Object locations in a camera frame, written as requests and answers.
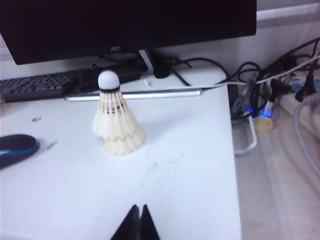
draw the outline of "floor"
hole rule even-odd
[[[242,239],[319,240],[320,179],[300,148],[292,116],[279,107],[276,113],[272,131],[258,134],[256,148],[235,158]],[[236,149],[250,143],[246,122],[232,130]],[[319,161],[320,141],[305,129],[303,135]]]

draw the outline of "shuttlecock black band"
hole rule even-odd
[[[117,88],[114,88],[114,89],[101,89],[101,88],[99,88],[99,89],[103,93],[114,93],[114,92],[118,92],[120,90],[120,86],[118,86]]]

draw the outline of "black object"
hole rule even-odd
[[[2,97],[9,102],[64,97],[68,94],[98,90],[98,76],[103,70],[112,70],[121,84],[138,80],[142,66],[126,62],[107,67],[94,66],[61,73],[20,77],[0,81]]]
[[[85,72],[70,71],[2,80],[0,92],[7,102],[62,97]]]
[[[147,205],[140,219],[139,208],[133,205],[111,240],[160,240]]]
[[[39,143],[33,136],[17,134],[0,137],[0,169],[26,159],[38,148]]]
[[[254,35],[256,27],[256,0],[7,0],[0,8],[18,65]]]
[[[272,79],[270,82],[270,87],[272,90],[271,96],[269,97],[269,101],[274,103],[276,98],[282,94],[288,94],[291,91],[291,86],[282,83],[278,79]]]

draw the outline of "wall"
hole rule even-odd
[[[314,0],[286,0],[281,3],[277,3],[276,0],[258,1],[258,9],[265,10],[314,2]],[[255,36],[164,47],[159,48],[158,51],[164,55],[178,56],[181,59],[210,58],[221,63],[230,72],[233,72],[245,61],[253,61],[265,67],[285,52],[320,36],[319,6],[320,4],[314,14],[259,21]],[[0,79],[91,68],[93,63],[100,66],[111,64],[93,56],[17,66],[1,37],[0,46]]]

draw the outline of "black keyboard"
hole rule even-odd
[[[82,72],[76,70],[1,80],[0,92],[6,102],[63,97],[77,83]]]
[[[69,93],[92,92],[99,89],[98,76],[103,70],[116,72],[121,84],[140,79],[141,75],[137,65],[120,63],[103,68],[0,80],[0,92],[6,102],[60,98]]]

